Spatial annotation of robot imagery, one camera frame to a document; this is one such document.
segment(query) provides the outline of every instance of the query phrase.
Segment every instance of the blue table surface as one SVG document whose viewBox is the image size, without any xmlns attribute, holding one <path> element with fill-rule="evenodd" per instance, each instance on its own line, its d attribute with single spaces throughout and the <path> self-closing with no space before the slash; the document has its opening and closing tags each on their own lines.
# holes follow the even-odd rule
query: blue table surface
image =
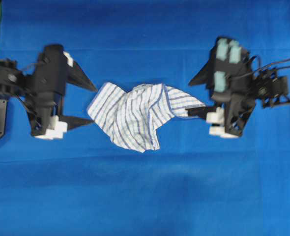
<svg viewBox="0 0 290 236">
<path fill-rule="evenodd" d="M 188 82 L 219 35 L 262 63 L 290 58 L 290 0 L 3 0 L 0 59 L 19 68 L 63 44 L 97 88 Z M 282 71 L 288 75 L 290 69 Z M 67 86 L 66 115 L 89 118 L 96 93 Z M 95 124 L 63 140 L 31 137 L 11 99 L 0 140 L 0 236 L 290 235 L 290 107 L 253 112 L 240 139 L 201 119 L 157 130 L 160 150 L 119 148 Z"/>
</svg>

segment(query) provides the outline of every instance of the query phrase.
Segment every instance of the blue fabric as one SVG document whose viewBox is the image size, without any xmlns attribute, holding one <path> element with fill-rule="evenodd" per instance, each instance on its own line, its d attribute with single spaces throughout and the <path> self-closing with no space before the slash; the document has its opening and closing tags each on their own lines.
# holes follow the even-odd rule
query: blue fabric
<svg viewBox="0 0 290 236">
<path fill-rule="evenodd" d="M 187 84 L 219 35 L 263 64 L 289 58 L 290 0 L 4 0 L 0 58 L 22 68 L 61 43 L 98 88 L 163 82 L 211 104 L 204 86 Z M 69 85 L 65 114 L 87 118 L 94 96 Z M 144 154 L 94 124 L 43 141 L 11 99 L 0 236 L 290 235 L 290 107 L 258 104 L 237 140 L 208 129 L 172 119 L 157 130 L 161 149 Z"/>
</svg>

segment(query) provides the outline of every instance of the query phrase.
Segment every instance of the screw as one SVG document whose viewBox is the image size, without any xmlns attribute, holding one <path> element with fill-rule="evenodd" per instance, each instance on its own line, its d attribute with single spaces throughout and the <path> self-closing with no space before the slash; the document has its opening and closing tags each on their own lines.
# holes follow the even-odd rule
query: screw
<svg viewBox="0 0 290 236">
<path fill-rule="evenodd" d="M 10 80 L 10 81 L 12 81 L 12 82 L 16 82 L 17 81 L 17 77 L 15 76 L 15 75 L 13 75 L 13 74 L 8 74 L 8 79 Z"/>
</svg>

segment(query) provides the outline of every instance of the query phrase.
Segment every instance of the crumpled towel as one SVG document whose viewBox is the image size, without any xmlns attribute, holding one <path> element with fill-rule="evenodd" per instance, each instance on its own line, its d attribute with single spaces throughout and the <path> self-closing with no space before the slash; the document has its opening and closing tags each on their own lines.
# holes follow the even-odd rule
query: crumpled towel
<svg viewBox="0 0 290 236">
<path fill-rule="evenodd" d="M 140 152 L 158 150 L 156 129 L 174 116 L 188 117 L 186 108 L 205 106 L 198 99 L 164 84 L 141 84 L 126 93 L 105 83 L 87 112 L 111 141 Z"/>
</svg>

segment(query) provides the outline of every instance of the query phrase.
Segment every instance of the wire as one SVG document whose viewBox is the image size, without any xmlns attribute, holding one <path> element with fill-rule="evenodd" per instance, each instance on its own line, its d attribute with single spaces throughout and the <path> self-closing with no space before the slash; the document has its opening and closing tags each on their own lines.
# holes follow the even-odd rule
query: wire
<svg viewBox="0 0 290 236">
<path fill-rule="evenodd" d="M 34 63 L 30 63 L 29 65 L 25 66 L 24 68 L 22 68 L 21 70 L 17 71 L 16 73 L 14 73 L 14 75 L 17 75 L 19 73 L 21 73 L 22 71 L 26 71 L 34 66 L 37 66 L 37 65 L 44 65 L 46 64 L 44 61 L 39 61 L 39 62 L 34 62 Z"/>
<path fill-rule="evenodd" d="M 258 69 L 256 69 L 255 71 L 252 71 L 252 72 L 249 72 L 249 73 L 246 73 L 246 74 L 243 74 L 243 75 L 240 75 L 240 76 L 233 76 L 231 77 L 232 80 L 238 80 L 238 79 L 241 79 L 243 77 L 246 77 L 246 76 L 249 76 L 249 75 L 253 75 L 254 73 L 258 72 L 258 71 L 261 71 L 261 70 L 264 70 L 264 69 L 267 69 L 269 68 L 270 66 L 272 65 L 276 65 L 276 64 L 281 64 L 281 63 L 285 63 L 285 62 L 288 62 L 290 61 L 290 58 L 288 59 L 285 59 L 285 60 L 280 60 L 280 61 L 275 61 L 275 62 L 271 62 L 270 64 L 267 64 L 263 67 L 260 67 Z"/>
<path fill-rule="evenodd" d="M 278 67 L 278 68 L 276 68 L 276 70 L 282 70 L 282 69 L 287 69 L 287 68 L 290 68 L 290 65 L 283 66 L 283 67 Z"/>
</svg>

